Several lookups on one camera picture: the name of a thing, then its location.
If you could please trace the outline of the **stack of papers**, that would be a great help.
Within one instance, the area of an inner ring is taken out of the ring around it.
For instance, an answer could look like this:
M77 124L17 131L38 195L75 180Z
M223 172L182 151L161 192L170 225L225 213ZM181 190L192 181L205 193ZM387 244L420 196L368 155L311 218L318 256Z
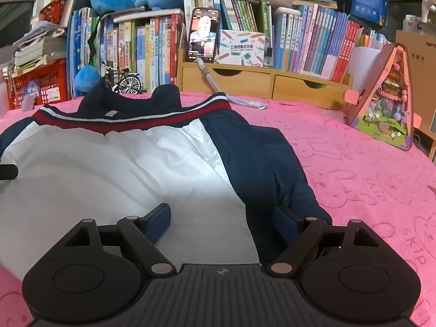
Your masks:
M37 22L32 30L13 43L10 70L16 77L65 58L66 29L52 22Z

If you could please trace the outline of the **smartphone on stand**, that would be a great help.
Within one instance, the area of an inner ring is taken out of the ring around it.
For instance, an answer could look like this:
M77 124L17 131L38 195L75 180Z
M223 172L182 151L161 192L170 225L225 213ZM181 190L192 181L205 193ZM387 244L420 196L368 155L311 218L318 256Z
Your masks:
M186 59L196 61L199 57L212 63L217 48L220 12L211 7L194 8L188 32Z

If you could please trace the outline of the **wooden drawer organizer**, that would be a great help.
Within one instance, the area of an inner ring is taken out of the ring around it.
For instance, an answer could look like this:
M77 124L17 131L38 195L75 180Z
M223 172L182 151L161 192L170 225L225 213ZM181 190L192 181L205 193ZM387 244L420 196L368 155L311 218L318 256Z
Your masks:
M206 69L219 89L229 95L303 102L330 110L345 107L344 93L353 83L350 75L335 83L271 68L208 63Z

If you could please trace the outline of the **blue plush ball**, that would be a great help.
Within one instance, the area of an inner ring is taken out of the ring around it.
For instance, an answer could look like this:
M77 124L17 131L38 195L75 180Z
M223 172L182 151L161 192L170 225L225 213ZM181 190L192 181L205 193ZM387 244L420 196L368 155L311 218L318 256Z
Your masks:
M91 65L86 65L80 69L75 76L74 86L78 92L90 92L101 81L101 75L96 68Z

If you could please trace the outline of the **row of books right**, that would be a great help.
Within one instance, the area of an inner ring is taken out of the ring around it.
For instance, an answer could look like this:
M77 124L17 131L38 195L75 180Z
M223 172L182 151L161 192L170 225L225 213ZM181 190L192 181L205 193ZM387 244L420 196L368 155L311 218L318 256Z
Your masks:
M187 40L194 8L219 10L215 63L221 30L261 32L265 34L263 67L340 82L355 48L380 50L388 42L348 14L308 1L298 1L294 9L273 9L265 0L183 0L183 7Z

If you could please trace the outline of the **pink triangular diorama house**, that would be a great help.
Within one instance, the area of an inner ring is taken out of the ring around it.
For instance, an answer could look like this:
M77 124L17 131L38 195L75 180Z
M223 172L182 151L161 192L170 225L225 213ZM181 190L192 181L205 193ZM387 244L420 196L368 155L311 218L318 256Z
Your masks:
M361 90L348 89L344 100L348 126L403 151L412 148L421 117L413 111L412 77L407 48L385 45L371 65Z

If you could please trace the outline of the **cardboard box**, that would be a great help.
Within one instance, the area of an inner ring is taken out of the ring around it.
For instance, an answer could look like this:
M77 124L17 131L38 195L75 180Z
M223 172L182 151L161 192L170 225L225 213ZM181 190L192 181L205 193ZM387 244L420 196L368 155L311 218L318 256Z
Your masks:
M395 40L402 43L409 56L414 111L422 118L417 128L432 141L431 161L435 158L435 37L397 30Z

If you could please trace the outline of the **red plastic basket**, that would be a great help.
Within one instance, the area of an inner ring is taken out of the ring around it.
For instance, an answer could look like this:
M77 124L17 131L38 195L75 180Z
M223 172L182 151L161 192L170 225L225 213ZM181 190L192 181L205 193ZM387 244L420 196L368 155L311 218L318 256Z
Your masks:
M35 95L35 105L54 104L70 99L67 89L66 61L50 61L22 75L7 78L9 109L22 107L26 95Z

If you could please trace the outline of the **row of books left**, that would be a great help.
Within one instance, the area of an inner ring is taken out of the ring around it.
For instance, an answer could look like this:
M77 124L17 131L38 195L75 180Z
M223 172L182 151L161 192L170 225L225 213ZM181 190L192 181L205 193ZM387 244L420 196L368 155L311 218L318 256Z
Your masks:
M138 73L142 93L152 93L164 84L175 85L184 29L181 9L126 10L102 17L90 7L74 11L69 19L66 49L69 96L84 94L74 86L81 68L91 65L103 77L103 63Z

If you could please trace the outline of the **pink bunny blanket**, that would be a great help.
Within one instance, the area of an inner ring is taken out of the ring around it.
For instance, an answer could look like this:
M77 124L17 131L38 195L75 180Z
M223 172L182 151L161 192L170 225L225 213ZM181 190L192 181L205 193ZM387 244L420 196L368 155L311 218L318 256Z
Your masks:
M207 98L180 93L185 107ZM73 113L80 104L81 100L54 106ZM252 125L281 131L317 202L335 225L350 219L366 222L417 272L422 288L412 319L419 326L434 326L435 165L418 149L396 149L309 105L272 102L264 111L231 108ZM1 133L36 112L13 112L1 121ZM21 293L22 279L1 265L2 326L32 322Z

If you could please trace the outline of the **navy white red jacket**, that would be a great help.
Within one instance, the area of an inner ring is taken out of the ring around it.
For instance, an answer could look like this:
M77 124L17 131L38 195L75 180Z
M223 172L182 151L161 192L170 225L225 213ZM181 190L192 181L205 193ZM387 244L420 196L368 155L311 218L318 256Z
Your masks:
M1 133L1 265L17 278L81 219L111 225L171 208L158 249L174 265L268 265L286 243L283 207L331 222L294 150L276 128L255 126L226 96L185 107L175 86L148 99L98 87L76 112L45 105Z

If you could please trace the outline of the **miniature bicycle model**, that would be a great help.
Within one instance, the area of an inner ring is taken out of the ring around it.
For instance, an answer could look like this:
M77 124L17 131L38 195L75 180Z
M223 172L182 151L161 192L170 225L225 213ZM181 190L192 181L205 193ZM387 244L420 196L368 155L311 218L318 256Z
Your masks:
M139 74L130 72L129 68L115 69L103 63L105 74L102 77L104 85L119 95L139 95L142 93L142 83Z

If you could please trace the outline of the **row of books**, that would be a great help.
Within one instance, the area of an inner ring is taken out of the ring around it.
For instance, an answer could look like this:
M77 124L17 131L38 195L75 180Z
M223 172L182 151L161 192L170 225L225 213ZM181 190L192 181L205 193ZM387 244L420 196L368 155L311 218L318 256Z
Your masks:
M152 93L164 84L175 85L184 29L181 9L126 10L102 17L90 7L74 11L69 19L66 49L69 96L84 94L74 86L81 68L91 65L103 77L103 63L138 73L142 93Z
M219 10L215 63L221 30L261 32L265 34L263 67L340 82L355 48L380 50L388 42L348 14L308 1L298 1L294 9L273 9L265 0L183 0L183 7L187 40L194 8Z

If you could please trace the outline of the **white label printer box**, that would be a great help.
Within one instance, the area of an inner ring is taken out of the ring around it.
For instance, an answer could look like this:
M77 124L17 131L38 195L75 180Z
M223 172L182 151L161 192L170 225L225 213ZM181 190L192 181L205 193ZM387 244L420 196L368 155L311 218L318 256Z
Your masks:
M265 34L237 30L221 30L218 63L263 67Z

